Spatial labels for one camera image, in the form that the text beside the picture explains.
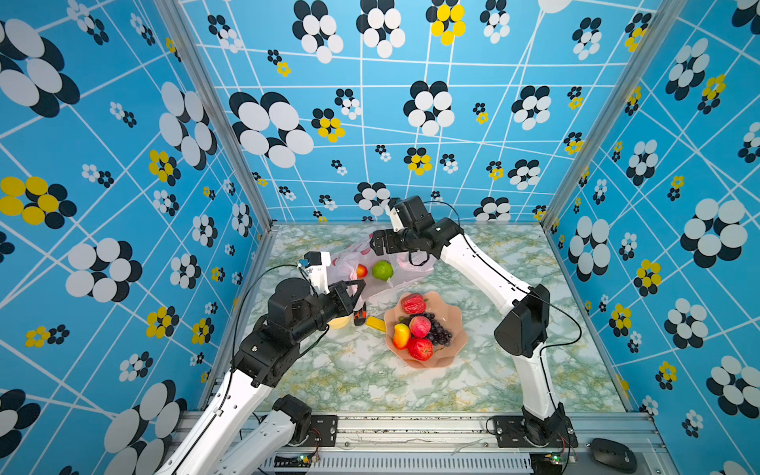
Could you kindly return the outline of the pink plastic bag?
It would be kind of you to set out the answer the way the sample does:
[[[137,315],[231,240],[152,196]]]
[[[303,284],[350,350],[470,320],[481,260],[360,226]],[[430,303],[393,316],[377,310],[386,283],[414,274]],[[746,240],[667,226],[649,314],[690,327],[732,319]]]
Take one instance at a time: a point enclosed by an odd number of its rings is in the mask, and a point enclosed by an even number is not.
[[[436,263],[437,259],[424,251],[377,255],[367,236],[332,255],[328,279],[330,283],[362,280],[365,286],[356,306],[359,308],[400,294],[413,282],[432,274]]]

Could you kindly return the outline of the green kiwi half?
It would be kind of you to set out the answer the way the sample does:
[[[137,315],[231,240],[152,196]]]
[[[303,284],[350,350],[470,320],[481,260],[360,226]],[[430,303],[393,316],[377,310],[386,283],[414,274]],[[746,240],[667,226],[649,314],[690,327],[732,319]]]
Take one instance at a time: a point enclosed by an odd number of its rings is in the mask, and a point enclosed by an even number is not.
[[[378,261],[372,267],[372,276],[377,280],[387,282],[393,275],[393,265],[387,260]]]

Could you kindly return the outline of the pink peach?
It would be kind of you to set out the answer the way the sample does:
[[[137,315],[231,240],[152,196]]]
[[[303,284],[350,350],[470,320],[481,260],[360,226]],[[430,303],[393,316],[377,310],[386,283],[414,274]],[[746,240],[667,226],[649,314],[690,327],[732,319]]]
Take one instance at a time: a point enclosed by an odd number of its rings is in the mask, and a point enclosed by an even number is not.
[[[431,332],[431,321],[425,316],[415,316],[409,322],[411,335],[415,338],[426,338]]]

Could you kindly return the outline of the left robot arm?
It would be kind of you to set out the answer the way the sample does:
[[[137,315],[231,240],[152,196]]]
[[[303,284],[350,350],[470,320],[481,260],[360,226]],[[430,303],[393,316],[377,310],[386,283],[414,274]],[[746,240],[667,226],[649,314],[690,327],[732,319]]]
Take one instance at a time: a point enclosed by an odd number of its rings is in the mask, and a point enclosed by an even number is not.
[[[352,315],[363,280],[336,281],[326,292],[303,278],[281,281],[268,312],[243,340],[218,393],[161,474],[253,474],[279,449],[307,436],[310,408],[292,396],[280,398],[263,422],[242,441],[236,438],[260,403],[302,357],[303,340]]]

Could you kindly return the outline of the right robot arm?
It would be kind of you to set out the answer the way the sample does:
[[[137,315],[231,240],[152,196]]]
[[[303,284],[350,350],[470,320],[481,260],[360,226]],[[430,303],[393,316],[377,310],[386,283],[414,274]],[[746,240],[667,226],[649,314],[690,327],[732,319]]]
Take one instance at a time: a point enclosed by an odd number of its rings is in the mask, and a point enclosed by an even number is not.
[[[522,386],[522,416],[526,439],[547,447],[560,439],[574,443],[563,404],[556,396],[546,362],[550,292],[508,273],[468,237],[463,227],[444,218],[437,221],[418,196],[390,200],[392,227],[376,231],[370,247],[376,255],[426,253],[466,277],[493,303],[504,319],[494,330],[497,344],[512,356]]]

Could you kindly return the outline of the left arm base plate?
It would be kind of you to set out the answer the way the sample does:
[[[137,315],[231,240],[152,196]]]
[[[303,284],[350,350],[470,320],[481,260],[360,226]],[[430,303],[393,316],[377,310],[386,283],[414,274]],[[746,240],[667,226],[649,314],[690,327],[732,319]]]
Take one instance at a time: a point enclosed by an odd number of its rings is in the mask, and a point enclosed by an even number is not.
[[[338,418],[335,416],[291,417],[273,411],[249,434],[255,447],[333,447]]]

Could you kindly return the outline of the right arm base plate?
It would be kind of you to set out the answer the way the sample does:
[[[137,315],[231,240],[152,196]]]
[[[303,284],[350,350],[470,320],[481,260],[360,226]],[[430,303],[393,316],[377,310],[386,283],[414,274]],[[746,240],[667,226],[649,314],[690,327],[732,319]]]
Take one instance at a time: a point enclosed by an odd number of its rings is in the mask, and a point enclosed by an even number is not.
[[[487,420],[486,431],[496,437],[501,448],[578,447],[576,431],[570,419],[560,413],[545,421],[532,415],[494,416]]]

